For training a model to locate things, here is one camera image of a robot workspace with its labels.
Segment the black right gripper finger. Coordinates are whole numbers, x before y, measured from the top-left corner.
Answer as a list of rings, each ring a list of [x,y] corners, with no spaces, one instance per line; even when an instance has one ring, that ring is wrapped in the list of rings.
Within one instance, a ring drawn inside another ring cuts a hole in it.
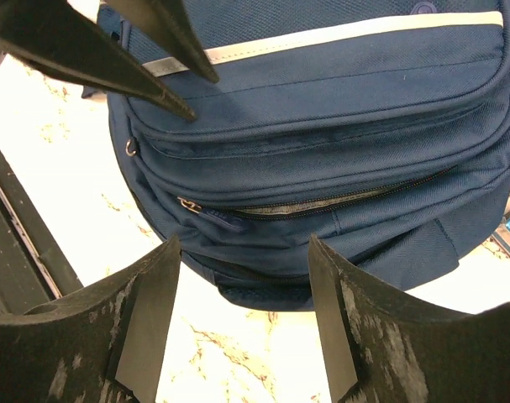
[[[66,1],[0,1],[0,50],[56,80],[196,118],[183,99]]]
[[[510,302],[479,314],[418,299],[311,238],[308,268],[334,402],[510,402]]]
[[[110,0],[107,4],[189,70],[212,83],[219,81],[192,29],[183,1]]]
[[[153,402],[181,263],[172,237],[102,280],[0,315],[0,402]]]

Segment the navy blue student backpack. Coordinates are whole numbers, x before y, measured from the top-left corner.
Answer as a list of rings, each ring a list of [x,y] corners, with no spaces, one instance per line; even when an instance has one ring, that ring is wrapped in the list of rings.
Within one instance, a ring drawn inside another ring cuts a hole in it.
[[[220,76],[101,4],[97,23],[195,110],[108,94],[119,169],[228,301],[309,311],[312,235],[410,290],[454,270],[510,193],[510,1],[189,1]]]

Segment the black mounting rail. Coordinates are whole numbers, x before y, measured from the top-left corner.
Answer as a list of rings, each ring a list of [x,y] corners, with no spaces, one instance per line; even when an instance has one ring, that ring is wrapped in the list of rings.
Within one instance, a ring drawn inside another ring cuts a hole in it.
[[[0,315],[24,314],[82,287],[0,150]]]

